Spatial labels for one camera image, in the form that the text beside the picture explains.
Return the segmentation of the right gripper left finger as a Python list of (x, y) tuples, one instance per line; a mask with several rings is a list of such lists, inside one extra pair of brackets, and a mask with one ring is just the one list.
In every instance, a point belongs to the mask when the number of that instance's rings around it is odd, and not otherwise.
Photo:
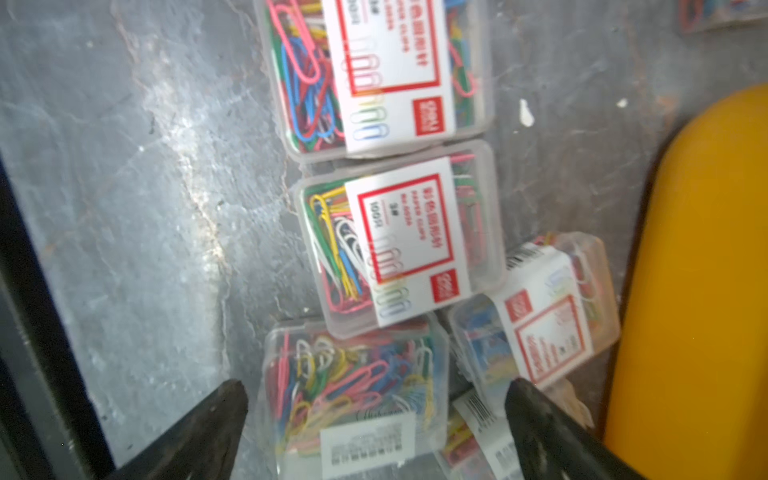
[(110, 479), (228, 479), (248, 413), (243, 383), (223, 382)]

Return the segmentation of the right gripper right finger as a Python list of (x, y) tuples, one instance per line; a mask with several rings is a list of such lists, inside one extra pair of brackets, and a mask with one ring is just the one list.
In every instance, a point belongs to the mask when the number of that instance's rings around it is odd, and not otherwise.
[(640, 479), (530, 381), (510, 383), (506, 418), (526, 479)]

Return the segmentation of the paper clip box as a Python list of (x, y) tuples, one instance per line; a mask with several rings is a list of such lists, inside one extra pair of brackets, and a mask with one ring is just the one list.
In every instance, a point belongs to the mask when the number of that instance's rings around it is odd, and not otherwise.
[(433, 313), (348, 339), (322, 321), (276, 327), (262, 378), (281, 479), (341, 479), (446, 444), (449, 336)]
[(523, 477), (506, 420), (491, 413), (474, 389), (452, 402), (446, 445), (435, 457), (448, 479)]
[(452, 307), (459, 365), (479, 399), (505, 413), (518, 378), (547, 389), (613, 346), (621, 333), (601, 239), (550, 233), (512, 251), (502, 286)]
[(484, 1), (258, 1), (277, 130), (302, 164), (377, 159), (487, 130)]
[(295, 204), (336, 338), (392, 327), (504, 279), (496, 158), (482, 140), (310, 177)]

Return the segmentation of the yellow plastic tray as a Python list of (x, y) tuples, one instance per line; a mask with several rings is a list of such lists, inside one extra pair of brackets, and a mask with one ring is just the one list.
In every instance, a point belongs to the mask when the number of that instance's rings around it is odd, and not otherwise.
[(605, 424), (650, 479), (767, 475), (767, 88), (708, 108), (653, 179)]

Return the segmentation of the paper clip box table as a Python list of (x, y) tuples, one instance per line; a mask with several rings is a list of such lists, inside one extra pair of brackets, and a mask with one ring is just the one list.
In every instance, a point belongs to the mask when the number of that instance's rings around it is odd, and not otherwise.
[(734, 26), (767, 18), (767, 0), (680, 0), (682, 33)]

